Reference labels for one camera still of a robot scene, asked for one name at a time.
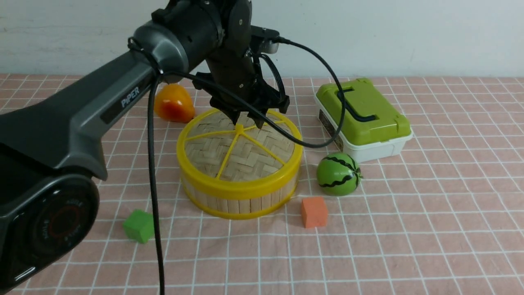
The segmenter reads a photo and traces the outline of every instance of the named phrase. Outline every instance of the plastic fruit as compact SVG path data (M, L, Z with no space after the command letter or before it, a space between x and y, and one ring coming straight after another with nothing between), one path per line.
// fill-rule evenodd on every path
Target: plastic fruit
M316 168L316 179L325 194L346 196L354 192L362 178L357 162L345 153L324 157Z
M193 100L179 84L169 84L158 91L154 110L157 116L171 122L188 123L195 117Z

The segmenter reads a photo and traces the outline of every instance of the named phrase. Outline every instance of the grid pattern tablecloth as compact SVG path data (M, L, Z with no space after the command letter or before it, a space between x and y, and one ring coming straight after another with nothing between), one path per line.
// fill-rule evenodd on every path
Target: grid pattern tablecloth
M76 79L0 75L0 113ZM326 199L325 228L303 228L300 197L322 194L315 166L333 147L304 151L297 197L285 208L222 220L180 189L183 126L155 121L168 294L524 294L524 79L373 81L414 138L400 156L363 163L350 197ZM285 79L287 116L308 141L327 136L312 98L326 82ZM207 93L183 83L198 113L206 110ZM154 243L138 245L122 229L134 209L151 209L145 116L143 99L103 139L109 179L99 183L102 206L87 239L10 295L157 294Z

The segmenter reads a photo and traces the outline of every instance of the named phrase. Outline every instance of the yellow bamboo steamer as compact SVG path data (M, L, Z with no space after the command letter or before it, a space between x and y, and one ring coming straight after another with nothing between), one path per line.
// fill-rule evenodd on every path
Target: yellow bamboo steamer
M267 117L296 138L282 114ZM237 124L217 109L195 117L180 133L177 158L188 198L206 213L227 219L267 215L294 194L303 147L243 113Z

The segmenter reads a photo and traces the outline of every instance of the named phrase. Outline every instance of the orange cube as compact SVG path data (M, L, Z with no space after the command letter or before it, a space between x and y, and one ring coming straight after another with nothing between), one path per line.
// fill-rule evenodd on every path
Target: orange cube
M328 207L323 197L302 199L300 211L305 228L324 227L328 224Z

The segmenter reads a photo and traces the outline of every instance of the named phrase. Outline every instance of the toy watermelon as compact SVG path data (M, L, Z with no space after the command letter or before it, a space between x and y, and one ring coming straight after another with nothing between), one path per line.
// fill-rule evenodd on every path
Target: toy watermelon
M318 184L331 196L349 195L357 189L361 178L358 163L345 153L324 157L316 168Z

